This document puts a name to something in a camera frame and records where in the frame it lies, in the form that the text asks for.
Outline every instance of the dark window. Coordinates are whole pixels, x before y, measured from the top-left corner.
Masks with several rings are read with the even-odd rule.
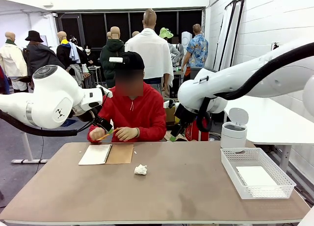
[[[179,41],[181,43],[181,34],[188,31],[193,34],[193,25],[202,25],[202,11],[180,11],[179,12]]]
[[[141,32],[143,30],[143,15],[142,13],[130,13],[131,34],[134,31]]]
[[[70,36],[73,35],[77,41],[78,45],[81,46],[80,38],[79,38],[79,26],[77,18],[62,18],[62,27],[63,31],[67,34],[67,39],[70,39]]]
[[[93,48],[101,48],[106,44],[104,14],[82,14],[85,43]]]
[[[177,12],[156,12],[157,22],[155,26],[155,32],[157,35],[160,33],[160,29],[165,27],[171,31],[174,36],[177,35]]]
[[[126,42],[130,38],[128,13],[106,14],[108,31],[112,26],[120,29],[120,40]]]

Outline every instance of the ceiling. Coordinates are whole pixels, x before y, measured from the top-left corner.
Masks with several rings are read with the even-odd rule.
[[[44,11],[44,9],[37,8],[34,6],[20,4],[8,0],[0,0],[0,13],[12,12],[12,11],[25,11],[25,12],[36,12]]]

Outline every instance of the green bucket hat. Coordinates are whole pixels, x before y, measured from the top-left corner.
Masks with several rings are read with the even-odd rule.
[[[161,38],[165,38],[165,37],[171,38],[171,37],[173,37],[173,34],[171,33],[171,31],[169,31],[169,29],[163,27],[162,29],[160,29],[159,36]]]

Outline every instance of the red box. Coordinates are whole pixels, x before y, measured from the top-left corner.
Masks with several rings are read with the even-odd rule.
[[[206,120],[203,120],[203,125],[206,126]],[[201,132],[199,131],[196,121],[189,124],[185,129],[185,137],[188,141],[196,140],[196,141],[208,141],[209,140],[209,132]]]

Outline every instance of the person's right hand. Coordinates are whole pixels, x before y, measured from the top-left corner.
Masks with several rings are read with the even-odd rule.
[[[89,132],[89,137],[91,140],[98,140],[106,134],[103,128],[97,127]]]

